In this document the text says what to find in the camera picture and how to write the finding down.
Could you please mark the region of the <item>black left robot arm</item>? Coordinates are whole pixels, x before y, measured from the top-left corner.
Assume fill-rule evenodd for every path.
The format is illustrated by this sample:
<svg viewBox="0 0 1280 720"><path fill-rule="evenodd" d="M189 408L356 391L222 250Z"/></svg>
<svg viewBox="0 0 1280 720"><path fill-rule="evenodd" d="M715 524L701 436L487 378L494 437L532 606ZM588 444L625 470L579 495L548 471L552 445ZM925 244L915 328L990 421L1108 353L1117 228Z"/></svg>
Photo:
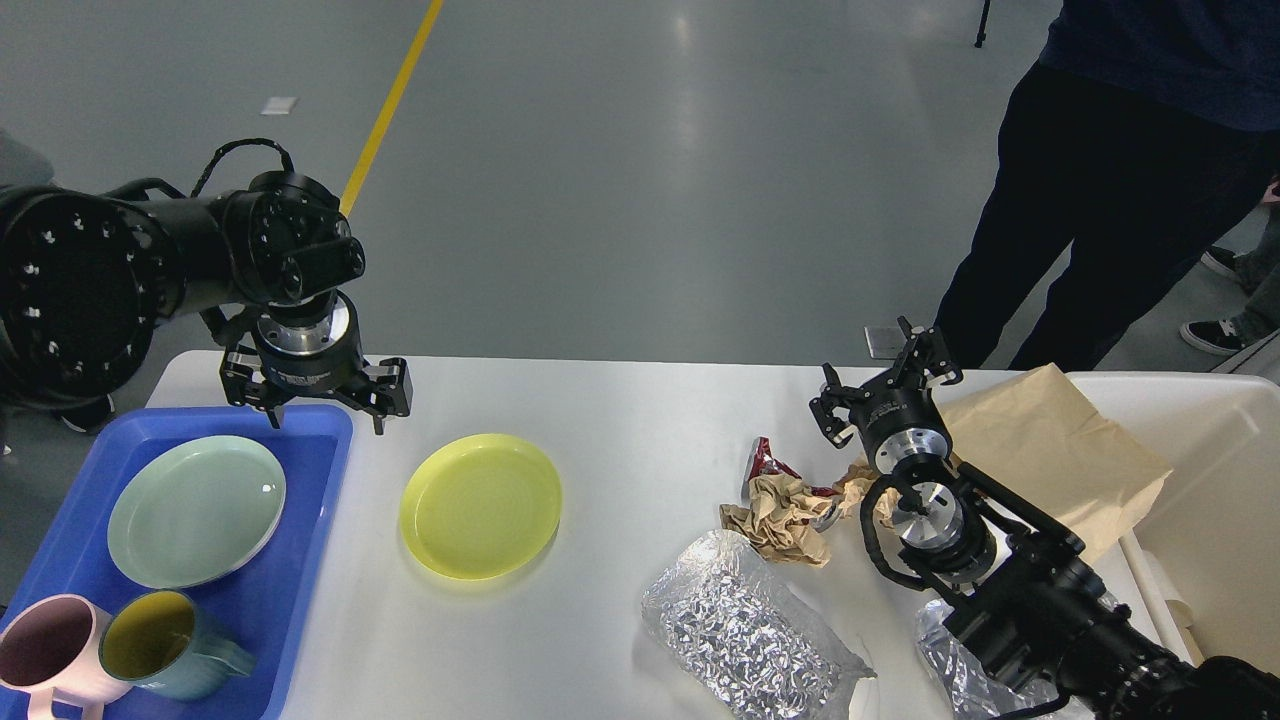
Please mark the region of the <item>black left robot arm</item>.
<svg viewBox="0 0 1280 720"><path fill-rule="evenodd" d="M3 191L1 386L8 407L67 410L127 383L156 329L197 315L223 351L229 405L274 427L297 398L343 404L381 432L412 407L403 357L372 363L344 293L366 269L340 200L280 165L243 190L159 178L104 193Z"/></svg>

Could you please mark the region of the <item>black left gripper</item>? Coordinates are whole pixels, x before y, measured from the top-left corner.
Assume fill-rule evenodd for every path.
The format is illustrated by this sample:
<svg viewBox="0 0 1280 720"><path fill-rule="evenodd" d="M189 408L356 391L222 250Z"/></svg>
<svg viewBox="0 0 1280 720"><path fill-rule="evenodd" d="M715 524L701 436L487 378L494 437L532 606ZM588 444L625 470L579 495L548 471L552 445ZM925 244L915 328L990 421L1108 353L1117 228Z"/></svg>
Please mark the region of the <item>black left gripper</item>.
<svg viewBox="0 0 1280 720"><path fill-rule="evenodd" d="M358 318L344 295L332 295L315 316L261 315L253 329L256 350L225 348L220 380L227 402L252 407L283 427L285 391L294 396L335 400L372 419L375 436L384 436L393 418L412 413L413 387L406 357L369 364L362 355Z"/></svg>

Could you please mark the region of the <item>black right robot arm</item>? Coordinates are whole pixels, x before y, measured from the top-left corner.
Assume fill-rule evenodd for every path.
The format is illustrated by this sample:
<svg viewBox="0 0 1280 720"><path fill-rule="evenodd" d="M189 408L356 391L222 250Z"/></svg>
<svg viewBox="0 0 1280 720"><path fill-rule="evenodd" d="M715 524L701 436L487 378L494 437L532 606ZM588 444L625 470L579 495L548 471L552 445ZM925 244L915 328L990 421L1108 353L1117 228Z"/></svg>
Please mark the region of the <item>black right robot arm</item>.
<svg viewBox="0 0 1280 720"><path fill-rule="evenodd" d="M940 329L897 324L904 343L888 369L847 386L824 364L809 409L836 448L859 439L876 471L858 510L876 570L937 592L950 609L945 626L989 679L1055 687L1055 698L1014 717L1078 700L1097 719L1275 719L1274 674L1230 656L1190 665L1139 633L1126 605L1103 603L1073 530L954 460L932 389L961 382L963 369Z"/></svg>

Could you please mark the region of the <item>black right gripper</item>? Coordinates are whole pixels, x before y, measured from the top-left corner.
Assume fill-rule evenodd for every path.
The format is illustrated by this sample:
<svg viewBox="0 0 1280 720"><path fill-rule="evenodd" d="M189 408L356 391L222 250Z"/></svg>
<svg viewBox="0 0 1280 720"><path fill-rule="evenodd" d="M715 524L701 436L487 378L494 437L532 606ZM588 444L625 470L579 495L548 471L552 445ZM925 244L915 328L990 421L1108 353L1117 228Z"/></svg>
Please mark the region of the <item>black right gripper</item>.
<svg viewBox="0 0 1280 720"><path fill-rule="evenodd" d="M883 372L864 386L846 386L835 366L823 363L823 383L808 405L833 447L845 448L859 433L868 461L884 475L914 455L950 459L952 437L932 388L964 379L937 327L913 325L905 316L899 316L897 324L905 345L895 373Z"/></svg>

